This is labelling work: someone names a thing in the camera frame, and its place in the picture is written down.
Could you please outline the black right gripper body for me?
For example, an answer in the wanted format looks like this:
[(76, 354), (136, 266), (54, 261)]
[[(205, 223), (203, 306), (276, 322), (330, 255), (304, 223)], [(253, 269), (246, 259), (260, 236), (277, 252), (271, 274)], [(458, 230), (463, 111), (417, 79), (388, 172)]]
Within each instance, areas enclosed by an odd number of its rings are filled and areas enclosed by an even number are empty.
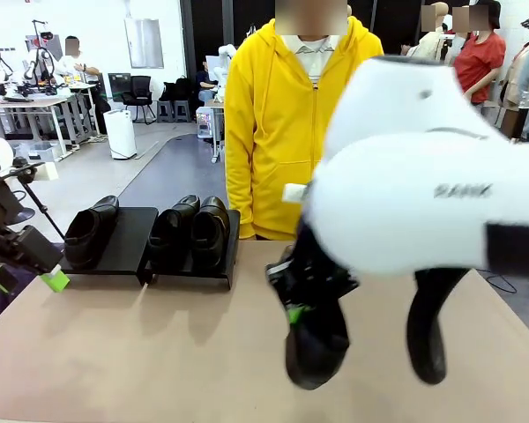
[(322, 304), (351, 293), (360, 283), (328, 257), (301, 218), (290, 254), (290, 294), (302, 304)]

